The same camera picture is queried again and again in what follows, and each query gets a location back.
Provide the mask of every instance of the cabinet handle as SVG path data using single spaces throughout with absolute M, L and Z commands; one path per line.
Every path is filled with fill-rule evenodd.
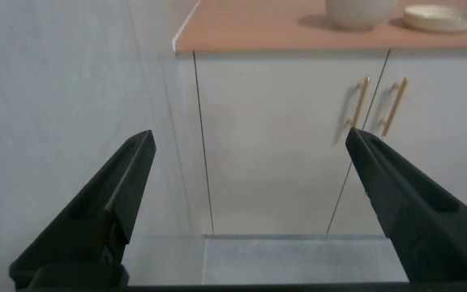
M 401 103 L 401 99 L 403 99 L 403 96 L 405 95 L 406 87 L 409 85 L 409 81 L 410 79 L 408 77 L 405 77 L 403 78 L 403 81 L 401 83 L 394 83 L 394 88 L 397 88 L 397 96 L 396 100 L 394 100 L 394 104 L 392 105 L 392 109 L 390 110 L 390 114 L 388 115 L 387 120 L 381 120 L 381 122 L 384 122 L 385 124 L 385 127 L 383 128 L 383 134 L 381 134 L 381 137 L 384 137 L 388 134 L 388 130 L 390 129 L 390 126 L 392 125 L 392 122 L 396 117 L 397 108 Z
M 350 123 L 351 127 L 355 127 L 358 124 L 360 113 L 362 112 L 363 102 L 365 101 L 366 92 L 369 89 L 369 84 L 371 84 L 370 77 L 366 77 L 362 82 L 358 83 L 358 87 L 362 90 L 362 92 L 360 93 L 360 98 L 358 99 L 358 104 L 356 105 L 356 111 L 354 112 L 353 119 L 349 119 L 347 121 Z

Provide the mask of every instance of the countertop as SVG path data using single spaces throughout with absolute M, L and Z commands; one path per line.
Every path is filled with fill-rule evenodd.
M 416 4 L 467 8 L 467 0 L 400 0 L 390 20 L 369 32 L 347 32 L 332 25 L 324 0 L 201 0 L 176 51 L 467 48 L 467 33 L 405 28 L 403 10 Z

